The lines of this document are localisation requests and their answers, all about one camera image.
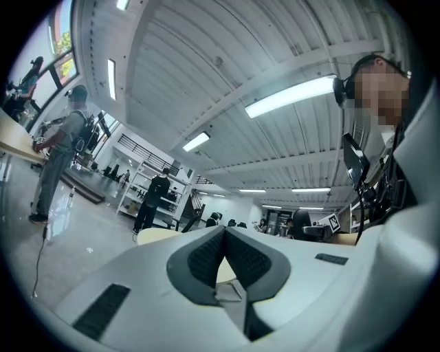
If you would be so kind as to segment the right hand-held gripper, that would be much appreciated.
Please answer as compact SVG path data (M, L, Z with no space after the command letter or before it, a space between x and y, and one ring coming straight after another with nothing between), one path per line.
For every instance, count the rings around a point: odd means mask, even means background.
M322 238L332 238L340 231L340 223L335 213L332 213L312 223L313 227L319 229Z

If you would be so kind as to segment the white shelf rack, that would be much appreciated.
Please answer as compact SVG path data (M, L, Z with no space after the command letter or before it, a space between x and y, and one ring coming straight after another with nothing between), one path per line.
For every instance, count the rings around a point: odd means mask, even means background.
M167 163L156 166L147 159L144 159L134 172L133 179L126 186L116 214L122 213L136 218L152 179L159 175L163 168L169 168L170 175L168 180L170 181L170 188L158 203L153 226L168 229L174 228L180 218L178 215L179 207L185 203L182 199L189 190L190 183L181 177L173 175L172 172L174 170Z

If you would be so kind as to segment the rectangular wooden desk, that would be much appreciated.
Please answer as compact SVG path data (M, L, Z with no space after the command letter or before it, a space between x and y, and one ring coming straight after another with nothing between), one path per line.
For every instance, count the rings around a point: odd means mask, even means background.
M0 152L42 164L45 156L43 153L36 153L32 143L33 139L25 128L0 108Z

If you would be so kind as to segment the staircase with black railing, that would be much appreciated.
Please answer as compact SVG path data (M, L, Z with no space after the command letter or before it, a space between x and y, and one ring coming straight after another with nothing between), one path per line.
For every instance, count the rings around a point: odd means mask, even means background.
M192 189L181 214L181 219L189 221L195 217L195 223L199 223L204 209L205 205L202 204L199 193Z

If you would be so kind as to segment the black chest-mounted monitor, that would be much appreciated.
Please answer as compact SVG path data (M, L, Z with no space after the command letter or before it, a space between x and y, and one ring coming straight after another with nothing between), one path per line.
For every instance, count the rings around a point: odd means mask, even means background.
M350 133L345 133L342 136L342 144L344 164L353 183L353 188L357 190L366 180L370 162Z

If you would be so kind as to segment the ceiling light bar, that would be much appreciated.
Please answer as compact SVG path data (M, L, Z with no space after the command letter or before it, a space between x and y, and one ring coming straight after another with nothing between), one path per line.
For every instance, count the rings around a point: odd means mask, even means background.
M187 142L183 146L183 149L185 150L185 152L189 152L189 151L197 148L198 146L200 146L204 142L207 142L209 139L210 139L210 135L207 132L203 131L199 135L197 135L196 137L191 139L189 142Z
M109 83L109 95L116 100L116 63L112 59L107 60L107 74Z
M287 105L333 93L335 78L336 75L324 76L294 85L246 106L245 112L253 119Z

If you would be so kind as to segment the person's right forearm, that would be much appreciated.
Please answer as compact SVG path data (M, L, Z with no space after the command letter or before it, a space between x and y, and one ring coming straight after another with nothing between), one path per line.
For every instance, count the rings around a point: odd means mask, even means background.
M339 233L333 236L333 243L354 246L357 242L357 237L356 233Z

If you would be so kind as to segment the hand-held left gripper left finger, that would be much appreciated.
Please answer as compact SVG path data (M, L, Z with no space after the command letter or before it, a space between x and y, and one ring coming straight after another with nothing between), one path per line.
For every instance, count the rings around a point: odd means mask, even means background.
M55 314L90 344L247 344L211 287L210 304L198 305L168 277L176 251L220 231L196 230L127 250L69 292Z

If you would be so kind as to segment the black chest harness rig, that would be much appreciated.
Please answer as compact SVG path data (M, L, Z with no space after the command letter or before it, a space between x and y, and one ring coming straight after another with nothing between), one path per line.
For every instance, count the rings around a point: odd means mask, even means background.
M386 160L382 158L377 181L370 182L362 190L362 200L370 222L401 210L407 191L408 182L393 155L387 155Z

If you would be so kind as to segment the person's black shirt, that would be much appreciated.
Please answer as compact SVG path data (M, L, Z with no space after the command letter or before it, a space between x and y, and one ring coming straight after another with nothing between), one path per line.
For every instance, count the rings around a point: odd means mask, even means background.
M382 93L367 108L380 127L393 127L394 140L376 188L378 200L368 227L382 225L397 212L440 201L440 82L414 79L403 89Z

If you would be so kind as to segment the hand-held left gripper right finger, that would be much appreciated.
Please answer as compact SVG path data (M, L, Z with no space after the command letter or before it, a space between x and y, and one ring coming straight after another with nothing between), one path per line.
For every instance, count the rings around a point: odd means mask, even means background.
M366 281L378 242L371 228L357 245L282 239L225 229L225 257L244 295L229 310L245 331L341 331Z

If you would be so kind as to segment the wooden platform step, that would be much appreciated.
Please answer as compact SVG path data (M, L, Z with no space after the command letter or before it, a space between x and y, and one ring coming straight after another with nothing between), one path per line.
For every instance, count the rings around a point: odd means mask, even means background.
M101 204L105 200L105 196L87 185L84 181L73 176L69 171L65 171L60 180L68 187L74 189L74 193L90 201L92 204Z

